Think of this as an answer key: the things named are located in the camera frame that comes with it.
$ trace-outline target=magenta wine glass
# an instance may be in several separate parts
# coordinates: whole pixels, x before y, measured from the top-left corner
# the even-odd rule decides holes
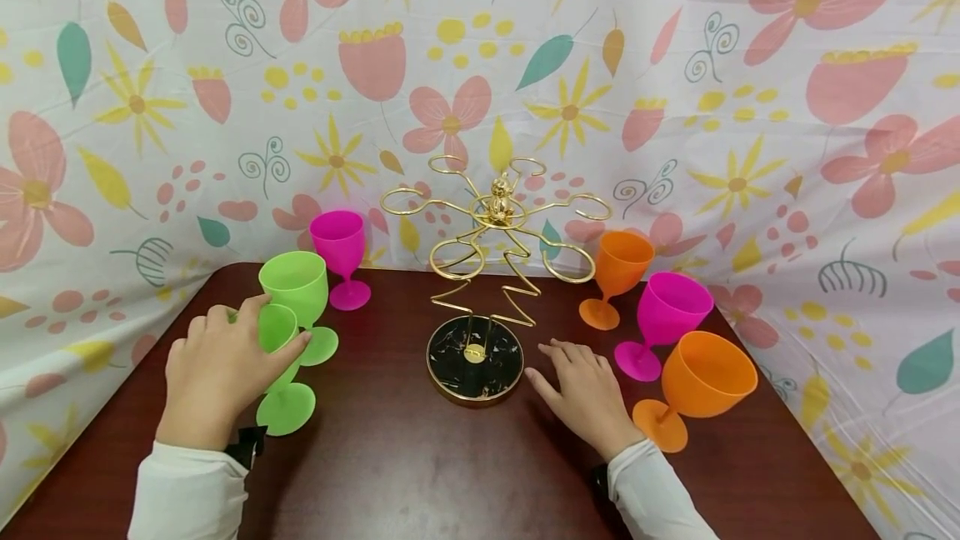
[[[673,271],[650,276],[637,305],[637,325],[644,343],[621,342],[613,359],[625,374],[639,382],[661,376],[663,365],[652,346],[674,344],[684,333],[697,329],[713,310],[713,296],[700,282]]]
[[[364,220],[354,211],[327,211],[310,222],[310,236],[317,255],[327,262],[327,269],[342,276],[343,281],[330,289],[330,305],[339,311],[355,311],[370,300],[370,287],[350,276],[360,267],[367,239]]]

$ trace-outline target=plastic wine glass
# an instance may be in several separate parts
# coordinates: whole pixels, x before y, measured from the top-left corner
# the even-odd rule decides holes
[[[264,305],[257,321],[260,347],[268,353],[282,349],[297,336],[297,315],[283,305]],[[291,364],[267,388],[257,407],[257,425],[266,426],[272,437],[294,433],[310,419],[317,407],[317,396],[303,383],[294,383],[299,361]]]
[[[713,310],[713,296],[700,282],[673,271],[650,276],[637,303],[637,325],[644,343],[620,342],[613,359],[625,374],[639,382],[652,382],[663,370],[654,346],[674,344],[684,333],[697,329]]]
[[[338,311],[356,311],[366,305],[370,300],[370,287],[350,279],[360,267],[367,247],[363,216],[354,211],[323,212],[310,222],[310,236],[317,254],[327,261],[330,271],[343,278],[330,290],[330,304]]]
[[[688,444],[687,418],[715,418],[757,389],[757,369],[737,345],[716,333],[684,334],[663,366],[666,402],[646,399],[633,406],[633,424],[665,453]]]
[[[645,237],[632,232],[606,232],[602,235],[593,275],[602,298],[580,302],[580,318],[597,330],[613,330],[620,325],[620,313],[610,304],[610,299],[637,286],[652,260],[654,246]]]
[[[259,280],[263,291],[272,296],[271,304],[291,308],[298,325],[312,326],[327,310],[327,262],[316,253],[296,250],[277,255],[260,267]],[[303,366],[327,361],[339,343],[330,327],[310,327],[309,331],[313,337],[299,359]]]

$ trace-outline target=sleeve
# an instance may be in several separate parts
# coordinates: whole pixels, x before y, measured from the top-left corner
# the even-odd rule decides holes
[[[607,466],[607,475],[610,500],[633,540],[718,540],[650,440],[620,452]]]
[[[128,540],[234,540],[247,474],[226,453],[154,442],[140,463]]]

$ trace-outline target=gold rim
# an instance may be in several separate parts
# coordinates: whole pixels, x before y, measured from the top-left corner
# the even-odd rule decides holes
[[[492,407],[493,405],[497,405],[497,403],[500,403],[501,401],[505,400],[505,399],[507,398],[507,396],[510,396],[510,394],[513,392],[513,389],[516,388],[516,387],[517,387],[517,384],[520,382],[520,378],[523,377],[523,369],[524,369],[524,366],[526,365],[526,358],[525,358],[524,355],[523,355],[523,345],[520,344],[520,340],[519,340],[519,338],[517,338],[517,334],[516,334],[516,333],[513,333],[513,330],[511,330],[510,327],[507,327],[507,326],[501,324],[499,321],[497,321],[497,320],[495,320],[495,319],[491,319],[490,317],[486,317],[486,315],[460,315],[460,317],[454,317],[453,319],[448,319],[447,321],[444,321],[442,324],[440,324],[440,325],[437,326],[437,329],[434,330],[433,333],[430,334],[430,338],[432,339],[432,338],[434,337],[434,334],[436,334],[437,332],[440,332],[440,329],[441,329],[444,325],[449,324],[451,321],[455,321],[455,320],[457,320],[457,319],[470,318],[470,317],[478,318],[478,319],[487,319],[487,320],[494,321],[494,323],[496,323],[497,325],[499,325],[500,327],[502,327],[504,330],[506,330],[507,333],[510,334],[510,338],[512,338],[512,340],[513,340],[515,343],[517,343],[517,348],[518,348],[519,351],[520,351],[520,370],[517,372],[517,377],[514,378],[513,381],[510,383],[510,386],[507,387],[506,390],[500,392],[499,394],[494,394],[493,396],[487,396],[487,397],[482,397],[482,398],[476,398],[476,397],[473,397],[473,396],[463,396],[462,394],[456,394],[453,390],[449,389],[449,388],[446,387],[446,386],[443,386],[443,384],[440,382],[440,378],[438,378],[437,375],[434,373],[433,367],[431,366],[431,363],[430,363],[430,342],[429,342],[429,340],[427,340],[427,343],[426,343],[426,352],[425,352],[425,357],[426,357],[426,370],[427,370],[428,373],[430,374],[430,381],[433,383],[433,386],[434,386],[437,390],[440,390],[440,393],[441,393],[444,397],[446,397],[447,400],[449,400],[449,401],[451,401],[451,402],[454,402],[454,403],[456,403],[456,405],[459,405],[459,406],[461,406],[461,407],[470,407],[470,408]]]

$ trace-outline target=wooden table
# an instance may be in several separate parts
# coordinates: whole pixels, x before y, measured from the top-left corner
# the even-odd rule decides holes
[[[259,293],[258,267],[235,264],[210,278],[2,540],[125,538],[137,466],[163,410],[170,343],[211,305],[239,306]],[[403,271],[362,271],[358,278],[370,283],[372,300],[357,312],[324,313],[322,324],[340,333],[340,349],[297,375],[316,390],[317,413],[290,437],[267,440],[247,479],[242,540],[629,538],[617,510],[596,501],[588,485],[599,457],[558,424],[528,383],[481,410],[455,407],[431,386],[426,340],[456,313],[428,296],[448,282]],[[465,292],[469,304],[479,313],[504,313],[502,280],[476,280]],[[577,315],[578,303],[598,294],[595,285],[537,283],[543,296],[524,303],[537,326],[517,335],[527,363],[548,378],[555,381],[536,350],[541,340],[587,343],[611,357],[619,340],[638,337],[628,313],[639,288],[614,299],[624,314],[620,328],[596,332]],[[718,312],[702,327],[734,338]],[[628,408],[661,397],[658,383],[624,376],[620,383]],[[731,412],[687,425],[687,451],[670,462],[722,540],[878,537],[769,383]]]

